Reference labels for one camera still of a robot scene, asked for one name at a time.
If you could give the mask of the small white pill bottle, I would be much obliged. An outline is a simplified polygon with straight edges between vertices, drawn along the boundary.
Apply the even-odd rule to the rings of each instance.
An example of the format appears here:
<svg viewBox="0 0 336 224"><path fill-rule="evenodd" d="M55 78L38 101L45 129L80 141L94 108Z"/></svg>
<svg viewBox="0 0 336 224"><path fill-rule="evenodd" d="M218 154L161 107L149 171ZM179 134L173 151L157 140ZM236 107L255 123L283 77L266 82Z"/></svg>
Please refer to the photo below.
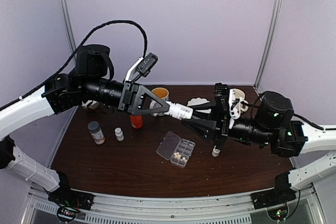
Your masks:
<svg viewBox="0 0 336 224"><path fill-rule="evenodd" d="M178 120L191 119L193 109L179 103L170 103L169 110L165 114Z"/></svg>

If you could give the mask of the clear plastic pill organizer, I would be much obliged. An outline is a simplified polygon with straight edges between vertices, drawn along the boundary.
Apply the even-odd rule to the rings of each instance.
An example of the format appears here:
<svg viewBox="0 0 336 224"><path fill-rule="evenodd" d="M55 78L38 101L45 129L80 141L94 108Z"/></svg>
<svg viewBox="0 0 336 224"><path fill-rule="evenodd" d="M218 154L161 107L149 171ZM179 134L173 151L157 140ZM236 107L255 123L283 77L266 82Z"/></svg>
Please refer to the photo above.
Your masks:
<svg viewBox="0 0 336 224"><path fill-rule="evenodd" d="M179 137L175 133L168 131L163 140L160 142L156 153L165 159L170 161L171 164L184 168L192 156L192 152L195 148L195 143ZM187 158L187 161L177 160L173 157L175 152L181 153Z"/></svg>

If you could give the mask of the grey-capped orange label bottle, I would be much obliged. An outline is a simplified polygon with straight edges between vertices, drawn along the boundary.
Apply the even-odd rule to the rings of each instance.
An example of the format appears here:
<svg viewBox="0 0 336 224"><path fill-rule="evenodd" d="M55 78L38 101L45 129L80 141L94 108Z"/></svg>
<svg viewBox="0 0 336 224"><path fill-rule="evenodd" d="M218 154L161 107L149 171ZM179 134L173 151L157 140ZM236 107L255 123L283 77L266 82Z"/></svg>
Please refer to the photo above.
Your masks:
<svg viewBox="0 0 336 224"><path fill-rule="evenodd" d="M105 142L105 137L97 121L92 121L88 124L88 130L97 145L101 145Z"/></svg>

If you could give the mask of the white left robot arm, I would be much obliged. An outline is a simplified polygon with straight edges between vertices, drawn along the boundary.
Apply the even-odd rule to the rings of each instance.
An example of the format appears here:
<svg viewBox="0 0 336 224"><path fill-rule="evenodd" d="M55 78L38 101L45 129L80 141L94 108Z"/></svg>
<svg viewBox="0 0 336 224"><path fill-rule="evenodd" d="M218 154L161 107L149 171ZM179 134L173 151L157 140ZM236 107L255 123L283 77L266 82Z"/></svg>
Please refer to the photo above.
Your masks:
<svg viewBox="0 0 336 224"><path fill-rule="evenodd" d="M69 74L52 77L32 94L1 111L1 168L13 170L39 184L64 205L76 197L67 176L51 170L22 153L10 134L39 119L60 114L89 100L100 102L130 115L167 112L169 105L136 81L146 77L158 57L149 53L129 69L123 82L114 81L110 49L86 45L77 50L76 66Z"/></svg>

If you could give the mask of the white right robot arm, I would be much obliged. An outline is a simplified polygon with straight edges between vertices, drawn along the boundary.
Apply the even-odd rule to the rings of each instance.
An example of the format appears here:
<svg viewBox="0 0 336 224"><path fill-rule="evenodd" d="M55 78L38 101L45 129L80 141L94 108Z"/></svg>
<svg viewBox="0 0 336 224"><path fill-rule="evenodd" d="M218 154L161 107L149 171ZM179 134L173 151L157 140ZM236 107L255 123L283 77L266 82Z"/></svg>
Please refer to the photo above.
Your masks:
<svg viewBox="0 0 336 224"><path fill-rule="evenodd" d="M335 151L335 127L319 126L295 114L290 99L274 91L261 93L249 104L222 83L214 89L214 102L188 107L190 116L182 124L206 142L213 142L213 154L227 139L260 148L270 146L279 157L296 157L313 151Z"/></svg>

